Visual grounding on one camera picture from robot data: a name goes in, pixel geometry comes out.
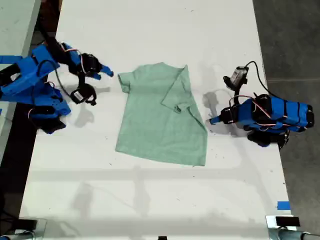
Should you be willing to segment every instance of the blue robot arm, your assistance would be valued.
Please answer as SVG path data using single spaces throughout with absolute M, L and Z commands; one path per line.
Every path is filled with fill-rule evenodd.
M 255 97 L 239 95 L 240 88 L 247 84 L 248 65 L 255 63 L 258 79 L 261 82 L 258 66 L 251 61 L 244 67 L 237 67 L 232 77 L 225 76 L 225 84 L 234 91 L 234 105 L 229 102 L 229 107 L 224 108 L 219 116 L 209 119 L 212 125 L 219 122 L 224 124 L 240 123 L 243 129 L 251 131 L 248 139 L 267 147 L 270 143 L 278 143 L 281 149 L 289 139 L 290 131 L 303 132 L 312 128 L 315 124 L 315 117 L 311 105 L 287 101 L 281 99 L 270 92 L 263 84 L 262 86 L 269 92 Z M 242 104 L 239 97 L 248 98 Z
M 78 76 L 77 89 L 68 93 L 61 85 L 57 68 L 66 64 L 69 71 Z M 76 104 L 96 104 L 95 89 L 85 83 L 85 77 L 99 80 L 99 72 L 110 77 L 114 73 L 91 54 L 78 54 L 78 51 L 66 43 L 58 43 L 55 38 L 47 38 L 32 51 L 31 56 L 0 56 L 0 64 L 11 64 L 0 71 L 0 101 L 30 105 L 26 112 L 28 118 L 38 129 L 51 134 L 66 127 L 60 116 L 68 115 L 71 110 L 60 90 L 56 89 L 44 77 L 55 71 L 62 90 Z

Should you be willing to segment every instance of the white table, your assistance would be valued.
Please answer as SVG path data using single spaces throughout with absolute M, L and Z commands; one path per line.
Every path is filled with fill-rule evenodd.
M 204 95 L 218 113 L 228 105 L 222 78 L 235 67 L 256 60 L 265 80 L 251 0 L 65 0 L 56 37 L 116 74 L 188 64 L 204 120 Z M 254 69 L 243 94 L 263 92 Z M 78 83 L 65 66 L 59 76 L 69 91 Z M 290 213 L 276 208 L 288 200 L 276 145 L 261 148 L 219 124 L 205 167 L 115 152 L 127 94 L 117 77 L 88 82 L 97 105 L 70 102 L 67 128 L 36 137 L 20 216 L 48 219 L 46 239 L 266 240 L 265 215 Z

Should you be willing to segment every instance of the concrete floor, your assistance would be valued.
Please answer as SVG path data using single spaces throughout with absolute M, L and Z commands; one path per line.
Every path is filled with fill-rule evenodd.
M 253 0 L 268 88 L 320 115 L 320 1 Z M 320 124 L 280 151 L 292 213 L 320 234 Z

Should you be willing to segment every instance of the shirt sleeve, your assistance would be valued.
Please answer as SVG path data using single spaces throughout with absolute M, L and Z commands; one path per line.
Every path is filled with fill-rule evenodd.
M 128 94 L 130 92 L 130 84 L 135 79 L 133 72 L 123 72 L 118 74 L 122 92 Z
M 186 76 L 181 74 L 169 88 L 162 104 L 179 114 L 190 107 L 191 97 L 190 85 L 186 81 Z

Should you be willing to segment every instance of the fabric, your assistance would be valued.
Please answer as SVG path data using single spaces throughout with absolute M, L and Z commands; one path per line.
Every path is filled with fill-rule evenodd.
M 160 162 L 204 166 L 207 130 L 191 92 L 188 66 L 163 62 L 120 73 L 128 93 L 116 151 Z

